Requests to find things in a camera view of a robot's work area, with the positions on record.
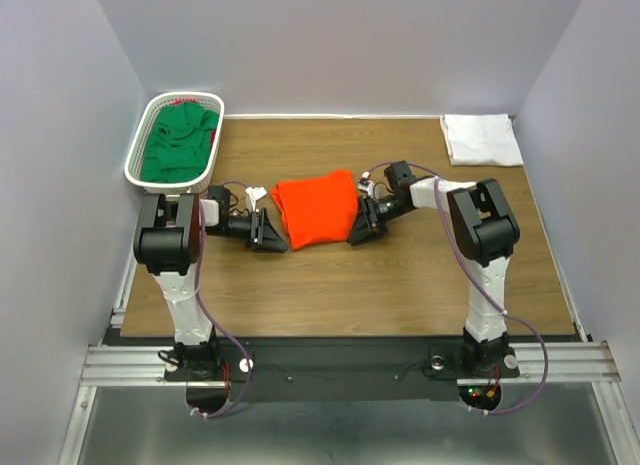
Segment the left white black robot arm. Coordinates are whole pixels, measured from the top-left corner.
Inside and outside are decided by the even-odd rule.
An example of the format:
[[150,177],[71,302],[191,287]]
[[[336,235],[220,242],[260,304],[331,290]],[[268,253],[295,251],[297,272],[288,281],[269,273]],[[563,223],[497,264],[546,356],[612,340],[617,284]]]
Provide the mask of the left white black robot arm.
[[196,193],[143,196],[133,253],[158,284],[174,326],[173,348],[159,353],[167,381],[210,381],[229,373],[218,328],[198,301],[203,236],[240,239],[254,252],[286,252],[286,241],[258,206],[266,195],[263,187],[246,188],[244,211],[232,208],[232,193],[223,185],[211,186],[205,198]]

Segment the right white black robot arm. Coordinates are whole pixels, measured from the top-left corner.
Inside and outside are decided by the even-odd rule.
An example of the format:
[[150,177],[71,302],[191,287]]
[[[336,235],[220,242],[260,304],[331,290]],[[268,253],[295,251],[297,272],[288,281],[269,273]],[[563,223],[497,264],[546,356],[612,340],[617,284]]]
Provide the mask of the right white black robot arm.
[[417,209],[438,212],[449,245],[469,283],[468,314],[458,366],[472,375],[499,367],[511,353],[504,306],[506,273],[520,228],[494,179],[455,182],[417,177],[406,161],[385,164],[389,193],[376,193],[371,172],[357,182],[362,193],[347,242],[358,246],[383,238],[387,223]]

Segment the orange t shirt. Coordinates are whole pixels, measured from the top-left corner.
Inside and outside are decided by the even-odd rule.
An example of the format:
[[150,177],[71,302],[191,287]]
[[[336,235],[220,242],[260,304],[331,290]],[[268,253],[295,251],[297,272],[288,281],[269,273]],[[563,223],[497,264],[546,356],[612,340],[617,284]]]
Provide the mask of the orange t shirt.
[[348,170],[278,182],[271,197],[293,250],[344,242],[358,212],[358,193]]

